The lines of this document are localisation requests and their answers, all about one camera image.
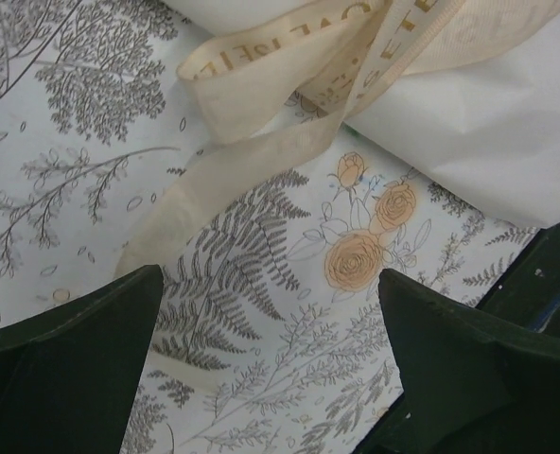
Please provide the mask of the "cream printed ribbon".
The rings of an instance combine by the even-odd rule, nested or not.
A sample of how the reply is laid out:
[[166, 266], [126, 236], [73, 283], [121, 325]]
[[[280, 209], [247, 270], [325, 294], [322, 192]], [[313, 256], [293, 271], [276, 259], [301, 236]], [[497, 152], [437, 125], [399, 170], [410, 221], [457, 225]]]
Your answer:
[[326, 151], [343, 119], [382, 95], [461, 7], [313, 1], [198, 47], [177, 76], [214, 148], [154, 203], [116, 275], [166, 263], [232, 201]]

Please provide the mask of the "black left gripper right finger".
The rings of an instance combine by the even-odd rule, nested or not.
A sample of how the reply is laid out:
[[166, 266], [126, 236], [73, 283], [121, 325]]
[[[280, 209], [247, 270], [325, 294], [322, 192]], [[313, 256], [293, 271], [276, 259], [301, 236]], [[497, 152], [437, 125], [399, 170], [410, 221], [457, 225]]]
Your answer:
[[560, 339], [394, 271], [383, 320], [421, 453], [560, 453]]

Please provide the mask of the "white paper bouquet wrap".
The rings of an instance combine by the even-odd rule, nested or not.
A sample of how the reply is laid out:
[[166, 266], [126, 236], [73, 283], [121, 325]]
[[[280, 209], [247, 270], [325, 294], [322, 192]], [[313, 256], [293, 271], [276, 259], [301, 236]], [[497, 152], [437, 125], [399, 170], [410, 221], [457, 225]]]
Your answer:
[[[313, 1], [174, 1], [210, 40]], [[397, 80], [342, 123], [484, 214], [560, 222], [560, 1], [459, 1]]]

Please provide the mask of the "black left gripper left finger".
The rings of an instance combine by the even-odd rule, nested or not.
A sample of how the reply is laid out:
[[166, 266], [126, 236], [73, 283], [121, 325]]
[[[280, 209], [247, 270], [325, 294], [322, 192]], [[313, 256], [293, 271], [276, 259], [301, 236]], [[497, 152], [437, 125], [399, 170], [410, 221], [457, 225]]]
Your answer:
[[0, 453], [117, 453], [163, 293], [145, 266], [0, 329]]

